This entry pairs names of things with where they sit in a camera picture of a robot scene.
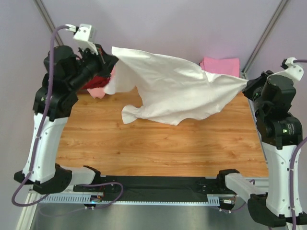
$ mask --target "white towel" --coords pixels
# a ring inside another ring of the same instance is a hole
[[[129,92],[135,86],[143,106],[126,105],[125,124],[137,118],[178,125],[186,118],[202,120],[220,112],[240,92],[247,80],[201,70],[190,61],[148,52],[112,48],[119,58],[107,94]]]

